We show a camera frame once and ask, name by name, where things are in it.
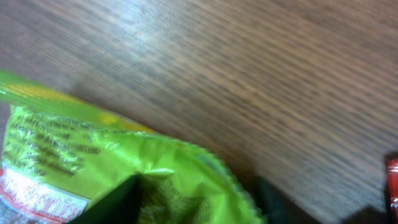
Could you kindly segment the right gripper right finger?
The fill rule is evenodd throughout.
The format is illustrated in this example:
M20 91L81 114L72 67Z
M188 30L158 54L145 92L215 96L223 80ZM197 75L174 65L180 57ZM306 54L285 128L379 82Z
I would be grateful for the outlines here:
M269 224L320 224L262 177L257 177L254 182L253 196Z

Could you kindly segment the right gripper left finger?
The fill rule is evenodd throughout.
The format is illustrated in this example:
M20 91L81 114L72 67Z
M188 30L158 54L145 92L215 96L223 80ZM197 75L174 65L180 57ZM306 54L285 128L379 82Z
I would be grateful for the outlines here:
M143 191L141 175L133 175L98 203L68 224L135 224L138 222Z

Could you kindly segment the green snack bag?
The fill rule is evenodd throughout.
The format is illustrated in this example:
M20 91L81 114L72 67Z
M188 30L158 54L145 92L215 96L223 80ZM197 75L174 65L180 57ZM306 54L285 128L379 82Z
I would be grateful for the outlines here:
M69 223L133 175L137 223L266 223L225 163L201 146L11 73L1 156L2 223Z

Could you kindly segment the red Nescafe stick sachet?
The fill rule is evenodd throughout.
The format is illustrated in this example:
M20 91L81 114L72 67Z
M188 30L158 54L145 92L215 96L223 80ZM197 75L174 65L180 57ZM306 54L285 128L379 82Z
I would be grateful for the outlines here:
M391 222L397 224L397 159L390 159L387 162L387 188Z

